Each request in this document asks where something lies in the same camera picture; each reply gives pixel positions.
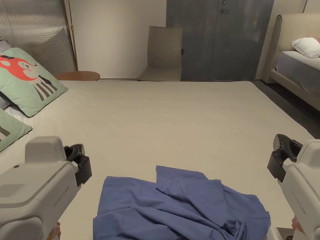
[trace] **wooden side table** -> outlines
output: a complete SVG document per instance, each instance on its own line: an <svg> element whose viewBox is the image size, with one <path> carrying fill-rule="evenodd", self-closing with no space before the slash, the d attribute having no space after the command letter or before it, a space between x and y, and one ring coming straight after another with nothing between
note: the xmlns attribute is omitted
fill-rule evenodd
<svg viewBox="0 0 320 240"><path fill-rule="evenodd" d="M100 74L90 71L78 71L63 73L55 76L59 81L98 81Z"/></svg>

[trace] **green pillow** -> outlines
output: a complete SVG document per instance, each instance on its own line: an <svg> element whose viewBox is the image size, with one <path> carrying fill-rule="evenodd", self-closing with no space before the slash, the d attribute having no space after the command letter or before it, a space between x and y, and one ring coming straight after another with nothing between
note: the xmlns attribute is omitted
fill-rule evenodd
<svg viewBox="0 0 320 240"><path fill-rule="evenodd" d="M54 76L20 48L0 54L0 92L32 117L67 91Z"/></svg>
<svg viewBox="0 0 320 240"><path fill-rule="evenodd" d="M0 152L31 130L32 127L0 109Z"/></svg>

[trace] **hand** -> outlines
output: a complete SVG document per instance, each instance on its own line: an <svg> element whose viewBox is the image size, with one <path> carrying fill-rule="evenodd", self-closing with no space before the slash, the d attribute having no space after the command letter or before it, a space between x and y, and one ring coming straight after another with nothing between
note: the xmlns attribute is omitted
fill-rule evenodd
<svg viewBox="0 0 320 240"><path fill-rule="evenodd" d="M294 230L297 229L299 232L302 232L302 233L304 234L304 231L303 231L303 229L302 229L302 227L301 227L301 225L300 225L300 223L299 223L296 215L295 215L294 218L292 219L292 225L291 225L291 226L292 226L292 228L293 228Z"/></svg>
<svg viewBox="0 0 320 240"><path fill-rule="evenodd" d="M60 240L61 231L60 231L60 223L59 222L57 222L57 225L52 229L47 240L54 240L54 238L56 236L58 236L58 239Z"/></svg>

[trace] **chair backrest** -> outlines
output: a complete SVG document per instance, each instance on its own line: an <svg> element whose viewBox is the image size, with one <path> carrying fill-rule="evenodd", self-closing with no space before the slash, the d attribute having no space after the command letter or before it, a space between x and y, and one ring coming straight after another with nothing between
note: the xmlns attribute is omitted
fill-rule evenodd
<svg viewBox="0 0 320 240"><path fill-rule="evenodd" d="M148 66L181 67L182 28L149 28Z"/></svg>

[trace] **gray chair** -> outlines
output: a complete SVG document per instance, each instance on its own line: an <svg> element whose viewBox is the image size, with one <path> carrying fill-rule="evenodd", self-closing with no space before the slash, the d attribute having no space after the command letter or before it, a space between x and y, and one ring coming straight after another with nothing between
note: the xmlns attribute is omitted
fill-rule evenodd
<svg viewBox="0 0 320 240"><path fill-rule="evenodd" d="M138 81L166 82L181 80L182 28L150 27L148 66Z"/></svg>

